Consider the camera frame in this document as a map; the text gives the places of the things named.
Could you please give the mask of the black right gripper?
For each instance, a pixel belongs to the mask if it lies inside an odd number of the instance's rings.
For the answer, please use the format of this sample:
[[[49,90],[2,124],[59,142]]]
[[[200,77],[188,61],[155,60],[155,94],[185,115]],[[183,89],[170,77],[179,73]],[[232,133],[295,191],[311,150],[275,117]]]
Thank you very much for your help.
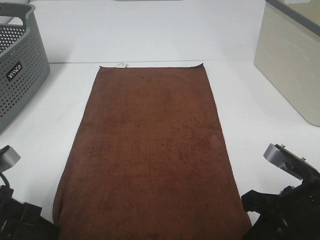
[[[304,179],[280,194],[250,190],[241,196],[246,212],[259,213],[243,240],[318,240],[320,238],[320,177]]]

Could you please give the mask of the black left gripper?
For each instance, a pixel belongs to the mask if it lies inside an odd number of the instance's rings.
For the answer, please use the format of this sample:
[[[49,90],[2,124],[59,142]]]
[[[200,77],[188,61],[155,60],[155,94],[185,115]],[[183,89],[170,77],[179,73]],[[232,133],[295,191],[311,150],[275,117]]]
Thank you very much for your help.
[[[57,240],[60,229],[41,217],[42,208],[12,198],[13,190],[0,187],[0,238],[2,240]]]

